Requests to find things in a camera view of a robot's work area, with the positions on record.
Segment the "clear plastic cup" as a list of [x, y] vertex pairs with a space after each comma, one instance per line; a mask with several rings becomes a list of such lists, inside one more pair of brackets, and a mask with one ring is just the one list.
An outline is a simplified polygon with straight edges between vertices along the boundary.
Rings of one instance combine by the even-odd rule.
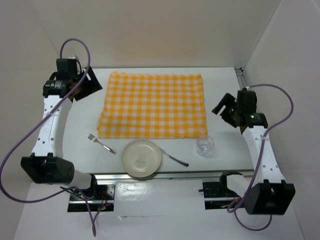
[[196, 153], [204, 158], [214, 155], [214, 140], [209, 135], [203, 135], [196, 140]]

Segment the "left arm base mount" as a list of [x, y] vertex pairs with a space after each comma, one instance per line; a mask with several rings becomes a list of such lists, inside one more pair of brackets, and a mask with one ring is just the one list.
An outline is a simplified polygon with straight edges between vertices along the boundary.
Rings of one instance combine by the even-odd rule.
[[[113, 212], [116, 184], [114, 182], [107, 184], [97, 184], [94, 189], [82, 189], [85, 194], [89, 208], [92, 212]], [[77, 189], [68, 190], [69, 201], [67, 211], [69, 213], [88, 212], [85, 198]]]

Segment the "yellow white checkered cloth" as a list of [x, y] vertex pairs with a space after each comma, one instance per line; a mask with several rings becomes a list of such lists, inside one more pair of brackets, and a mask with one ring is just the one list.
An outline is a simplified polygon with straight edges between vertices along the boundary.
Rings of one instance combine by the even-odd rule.
[[100, 139], [194, 139], [208, 133], [201, 74], [109, 75]]

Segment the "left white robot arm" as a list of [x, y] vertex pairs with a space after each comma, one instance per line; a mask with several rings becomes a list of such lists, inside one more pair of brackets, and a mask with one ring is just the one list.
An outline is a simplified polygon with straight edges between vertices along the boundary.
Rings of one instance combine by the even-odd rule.
[[74, 92], [58, 104], [72, 89], [72, 83], [67, 80], [48, 80], [43, 86], [43, 119], [35, 146], [30, 156], [24, 156], [20, 165], [36, 184], [62, 184], [77, 187], [88, 200], [97, 197], [99, 187], [94, 184], [95, 178], [89, 173], [75, 169], [74, 164], [63, 157], [63, 138], [69, 111], [73, 101], [83, 99], [99, 90], [102, 86], [90, 67], [87, 73], [82, 72], [85, 79]]

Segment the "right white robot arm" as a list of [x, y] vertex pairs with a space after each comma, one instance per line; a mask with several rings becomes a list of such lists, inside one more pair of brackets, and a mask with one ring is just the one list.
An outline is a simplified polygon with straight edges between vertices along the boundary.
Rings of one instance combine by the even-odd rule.
[[284, 215], [296, 190], [277, 164], [269, 138], [271, 128], [265, 115], [257, 112], [256, 93], [239, 90], [236, 97], [226, 93], [212, 113], [240, 129], [254, 166], [251, 180], [238, 172], [223, 172], [218, 184], [220, 194], [237, 194], [250, 215]]

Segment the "cream round plate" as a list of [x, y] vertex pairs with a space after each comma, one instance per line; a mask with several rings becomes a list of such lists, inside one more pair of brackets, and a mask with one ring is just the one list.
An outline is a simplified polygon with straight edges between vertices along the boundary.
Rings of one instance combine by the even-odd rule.
[[135, 178], [151, 176], [158, 170], [161, 162], [159, 147], [147, 139], [131, 141], [121, 154], [121, 163], [125, 172]]

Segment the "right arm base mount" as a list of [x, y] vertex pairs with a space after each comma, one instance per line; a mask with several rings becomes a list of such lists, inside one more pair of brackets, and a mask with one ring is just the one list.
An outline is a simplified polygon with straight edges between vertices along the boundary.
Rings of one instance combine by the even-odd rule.
[[223, 189], [218, 181], [203, 182], [199, 192], [203, 193], [206, 210], [227, 209], [233, 200], [239, 198], [235, 192]]

